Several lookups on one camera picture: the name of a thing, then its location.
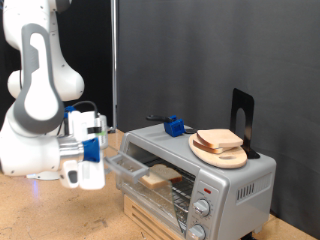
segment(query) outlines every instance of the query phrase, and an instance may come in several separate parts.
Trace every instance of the toast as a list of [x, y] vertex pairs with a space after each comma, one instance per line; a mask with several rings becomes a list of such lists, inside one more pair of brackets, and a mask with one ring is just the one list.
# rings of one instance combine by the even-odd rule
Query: toast
[[143, 183], [149, 189], [157, 189], [168, 185], [168, 181], [171, 183], [177, 183], [182, 181], [182, 176], [172, 168], [168, 168], [164, 164], [156, 164], [150, 168], [150, 175], [140, 178], [140, 182]]
[[197, 134], [193, 134], [191, 136], [192, 140], [193, 140], [193, 145], [197, 148], [200, 148], [201, 150], [203, 151], [206, 151], [206, 152], [209, 152], [209, 153], [214, 153], [214, 154], [220, 154], [220, 153], [223, 153], [225, 151], [228, 151], [230, 150], [232, 147], [224, 147], [224, 148], [210, 148], [206, 145], [203, 145], [201, 143], [201, 141], [199, 140]]
[[229, 129], [199, 130], [197, 136], [209, 148], [239, 147], [243, 144], [243, 140]]

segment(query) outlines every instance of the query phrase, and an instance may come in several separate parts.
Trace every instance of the blue block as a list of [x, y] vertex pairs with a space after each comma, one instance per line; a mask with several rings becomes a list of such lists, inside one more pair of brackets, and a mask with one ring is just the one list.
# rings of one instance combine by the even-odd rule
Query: blue block
[[177, 119], [176, 115], [170, 117], [173, 122], [164, 123], [164, 129], [166, 133], [168, 133], [172, 137], [177, 137], [183, 133], [185, 133], [184, 122], [182, 119]]

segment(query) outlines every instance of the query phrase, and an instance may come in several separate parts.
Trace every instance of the wooden table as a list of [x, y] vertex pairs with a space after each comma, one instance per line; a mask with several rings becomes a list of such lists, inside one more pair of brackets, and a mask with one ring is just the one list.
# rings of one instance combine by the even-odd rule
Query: wooden table
[[[109, 135], [119, 149], [123, 133]], [[59, 181], [0, 175], [0, 239], [152, 239], [123, 212], [115, 175], [98, 191], [66, 189]], [[315, 240], [270, 215], [259, 240]]]

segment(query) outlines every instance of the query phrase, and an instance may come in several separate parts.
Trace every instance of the blue gripper part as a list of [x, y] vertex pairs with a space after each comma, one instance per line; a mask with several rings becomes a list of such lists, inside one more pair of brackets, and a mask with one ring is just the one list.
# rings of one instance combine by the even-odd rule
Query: blue gripper part
[[84, 154], [83, 160], [90, 162], [100, 162], [100, 146], [98, 138], [93, 138], [82, 142]]
[[173, 120], [173, 122], [163, 123], [166, 133], [168, 133], [172, 137], [177, 137], [177, 136], [185, 133], [183, 120], [177, 119], [176, 115], [173, 115], [170, 118]]

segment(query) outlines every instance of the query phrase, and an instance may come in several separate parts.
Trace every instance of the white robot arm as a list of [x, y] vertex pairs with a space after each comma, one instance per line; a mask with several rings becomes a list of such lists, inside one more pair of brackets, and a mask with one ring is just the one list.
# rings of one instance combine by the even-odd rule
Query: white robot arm
[[[105, 185], [106, 120], [96, 109], [66, 113], [62, 103], [79, 98], [84, 89], [81, 76], [65, 62], [59, 46], [55, 11], [70, 4], [71, 0], [4, 2], [5, 37], [20, 51], [22, 70], [8, 82], [16, 101], [0, 133], [0, 170], [9, 176], [59, 171], [66, 187], [100, 189]], [[63, 119], [70, 135], [46, 135]]]

